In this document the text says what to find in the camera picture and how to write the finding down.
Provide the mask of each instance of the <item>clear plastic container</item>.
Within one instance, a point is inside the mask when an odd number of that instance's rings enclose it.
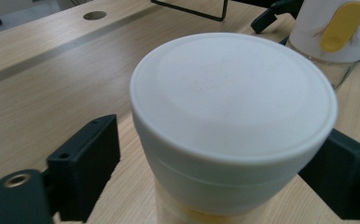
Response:
[[[338,112],[315,65],[250,35],[168,42],[139,62],[130,88],[165,224],[255,224],[324,143]]]
[[[354,63],[335,63],[326,60],[321,60],[300,51],[294,45],[291,44],[290,40],[287,41],[286,45],[290,49],[296,51],[297,53],[303,55],[305,58],[309,59],[318,68],[320,68],[320,70],[322,70],[322,72],[328,78],[334,90],[338,89],[338,87],[345,81],[345,79],[354,70],[354,68],[357,66],[359,62],[357,61]]]

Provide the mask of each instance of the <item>black cable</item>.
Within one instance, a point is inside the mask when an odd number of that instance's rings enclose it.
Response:
[[[287,40],[288,40],[288,37],[286,37],[285,39],[281,40],[281,41],[279,42],[279,44],[285,45],[285,44],[287,43]]]
[[[70,0],[70,1],[73,3],[73,5],[77,6],[77,4],[75,2],[73,2],[73,0]]]

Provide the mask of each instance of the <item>wooden table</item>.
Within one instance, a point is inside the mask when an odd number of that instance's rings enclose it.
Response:
[[[216,13],[222,1],[182,4]],[[84,20],[91,11],[107,15]],[[28,168],[43,171],[46,157],[88,121],[117,114],[121,162],[89,223],[155,223],[153,175],[132,124],[134,67],[150,50],[180,36],[254,35],[250,23],[263,11],[229,2],[227,18],[217,22],[147,0],[96,0],[0,33],[0,178]],[[281,16],[259,36],[280,41],[293,25],[291,16]],[[338,98],[336,128],[360,142],[360,64]],[[262,223],[360,221],[337,218],[296,177],[270,201]]]

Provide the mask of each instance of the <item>black bracket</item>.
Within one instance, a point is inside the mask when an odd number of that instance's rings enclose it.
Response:
[[[299,175],[341,219],[360,219],[360,143],[333,130]]]
[[[47,158],[41,174],[23,170],[0,179],[0,224],[86,222],[119,163],[117,118],[89,122]]]
[[[273,3],[268,9],[257,17],[251,24],[256,34],[260,34],[274,21],[277,20],[275,15],[290,13],[294,19],[302,7],[303,0],[280,0]]]

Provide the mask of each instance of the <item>hole in table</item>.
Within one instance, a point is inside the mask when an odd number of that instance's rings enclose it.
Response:
[[[83,16],[84,20],[97,21],[105,17],[107,14],[103,11],[92,11]]]

